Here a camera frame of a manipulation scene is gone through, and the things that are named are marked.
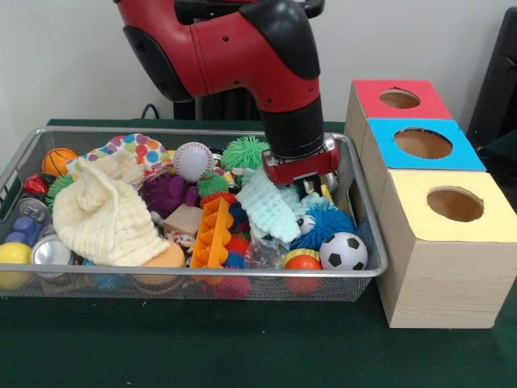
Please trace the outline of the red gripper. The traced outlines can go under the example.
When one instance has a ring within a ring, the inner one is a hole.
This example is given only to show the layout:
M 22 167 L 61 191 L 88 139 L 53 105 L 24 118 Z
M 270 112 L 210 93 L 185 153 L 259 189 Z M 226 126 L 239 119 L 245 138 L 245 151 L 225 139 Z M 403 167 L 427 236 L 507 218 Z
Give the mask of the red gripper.
M 277 186 L 294 183 L 299 197 L 303 199 L 311 193 L 310 184 L 305 180 L 311 175 L 313 190 L 318 195 L 322 194 L 320 175 L 326 175 L 338 168 L 339 150 L 336 140 L 324 140 L 322 149 L 307 157 L 282 160 L 276 158 L 270 150 L 266 150 L 263 151 L 262 160 L 271 182 Z

